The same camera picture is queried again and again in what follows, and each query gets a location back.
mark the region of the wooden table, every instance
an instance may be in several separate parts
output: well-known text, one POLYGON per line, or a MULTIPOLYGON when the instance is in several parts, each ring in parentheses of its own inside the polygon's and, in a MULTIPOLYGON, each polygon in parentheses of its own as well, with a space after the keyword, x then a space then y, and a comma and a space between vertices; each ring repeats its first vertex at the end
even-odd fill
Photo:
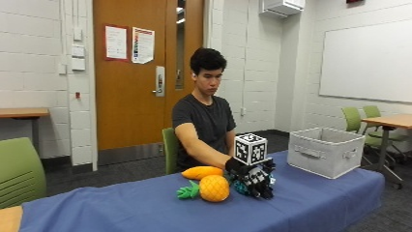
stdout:
POLYGON ((21 206, 14 206, 11 208, 0 210, 0 231, 18 232, 21 216, 21 206))
POLYGON ((31 126, 31 142, 38 150, 38 118, 42 116, 49 116, 47 108, 0 108, 0 118, 11 118, 18 120, 30 120, 31 126))
POLYGON ((394 130, 395 128, 407 130, 412 129, 412 114, 395 114, 385 117, 365 118, 361 119, 361 122, 378 124, 382 126, 383 130, 378 162, 363 166, 363 168, 381 172, 387 180, 394 182, 395 187, 401 189, 402 180, 385 166, 386 148, 389 141, 389 131, 394 130))

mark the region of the air conditioning unit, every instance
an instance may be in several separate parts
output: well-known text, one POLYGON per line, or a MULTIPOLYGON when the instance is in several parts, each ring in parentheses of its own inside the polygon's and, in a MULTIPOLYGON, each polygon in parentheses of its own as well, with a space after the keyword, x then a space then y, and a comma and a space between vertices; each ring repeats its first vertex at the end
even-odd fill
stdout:
POLYGON ((258 13, 261 15, 286 17, 301 13, 305 0, 258 0, 258 13))

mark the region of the wooden door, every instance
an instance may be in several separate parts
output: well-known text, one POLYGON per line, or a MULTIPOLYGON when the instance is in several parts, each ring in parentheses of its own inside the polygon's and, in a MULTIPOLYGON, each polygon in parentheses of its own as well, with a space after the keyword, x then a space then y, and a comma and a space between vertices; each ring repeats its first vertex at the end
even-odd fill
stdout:
MULTIPOLYGON (((94 86, 97 149, 107 150, 162 141, 161 129, 170 126, 170 109, 190 93, 185 72, 182 90, 174 90, 177 0, 93 1, 94 86), (154 31, 154 59, 146 64, 103 60, 105 24, 154 31), (166 68, 165 96, 155 97, 155 67, 166 68)), ((186 1, 185 53, 202 45, 203 0, 186 1)))

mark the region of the blue tablecloth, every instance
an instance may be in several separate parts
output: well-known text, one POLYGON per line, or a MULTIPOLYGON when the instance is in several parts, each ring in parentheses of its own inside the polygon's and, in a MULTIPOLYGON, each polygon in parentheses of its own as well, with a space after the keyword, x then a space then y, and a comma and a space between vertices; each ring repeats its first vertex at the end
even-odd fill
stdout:
POLYGON ((270 154, 274 198, 234 190, 225 201, 178 200, 179 174, 105 188, 77 188, 22 204, 19 231, 341 231, 379 207, 383 177, 355 169, 335 180, 289 166, 270 154))

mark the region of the whiteboard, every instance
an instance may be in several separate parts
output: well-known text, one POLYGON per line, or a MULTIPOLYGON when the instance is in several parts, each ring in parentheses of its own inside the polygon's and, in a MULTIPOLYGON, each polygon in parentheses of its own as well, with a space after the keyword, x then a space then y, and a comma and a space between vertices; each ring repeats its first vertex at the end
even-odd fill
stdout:
POLYGON ((412 20, 325 32, 318 94, 412 102, 412 20))

